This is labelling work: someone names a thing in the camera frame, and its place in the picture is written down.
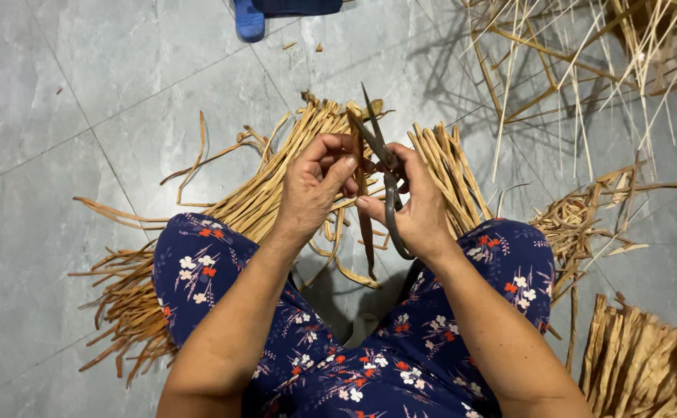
forearm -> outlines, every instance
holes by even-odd
[[[248,385],[269,334],[279,295],[298,245],[267,237],[186,340],[166,381],[186,396],[239,396]]]
[[[480,276],[460,247],[453,242],[443,248],[427,264],[442,283],[465,346],[503,412],[526,416],[528,404],[546,400],[539,413],[562,401],[575,408],[570,416],[588,416],[575,382],[537,329]]]

navy floral pants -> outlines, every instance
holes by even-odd
[[[488,283],[544,333],[555,264],[528,224],[492,219],[457,243]],[[258,249],[217,219],[172,218],[155,250],[153,279],[181,346]],[[263,355],[243,395],[244,416],[500,416],[434,272],[416,261],[413,285],[375,332],[344,349],[287,283]]]

hand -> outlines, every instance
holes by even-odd
[[[408,184],[399,187],[400,193],[410,191],[408,203],[395,214],[398,232],[408,251],[428,264],[446,245],[456,246],[447,228],[442,192],[426,171],[426,166],[416,151],[400,144],[388,144],[387,148],[398,156],[408,178]],[[380,165],[378,169],[386,170]],[[384,202],[363,195],[354,201],[354,205],[387,227]]]
[[[326,220],[335,195],[354,195],[359,186],[352,174],[357,166],[354,140],[345,134],[317,134],[297,158],[289,162],[273,234],[302,248]]]

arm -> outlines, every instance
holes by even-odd
[[[181,347],[158,404],[168,416],[239,416],[241,394],[266,344],[297,254],[323,224],[334,196],[356,192],[349,135],[318,135],[289,164],[269,236]]]
[[[465,345],[505,416],[591,416],[584,396],[537,329],[506,302],[449,235],[444,201],[419,155],[388,148],[403,161],[410,200],[396,214],[409,250],[441,281]],[[356,206],[385,223],[384,205],[361,196]]]

person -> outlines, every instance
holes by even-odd
[[[541,335],[555,271],[542,233],[492,219],[456,242],[439,189],[400,144],[388,149],[409,183],[396,219],[418,257],[413,285],[360,347],[335,341],[287,276],[334,196],[357,192],[352,147],[320,134],[289,163],[261,246],[201,214],[168,223],[153,277],[180,351],[157,416],[591,416]],[[385,222],[380,200],[355,204]]]

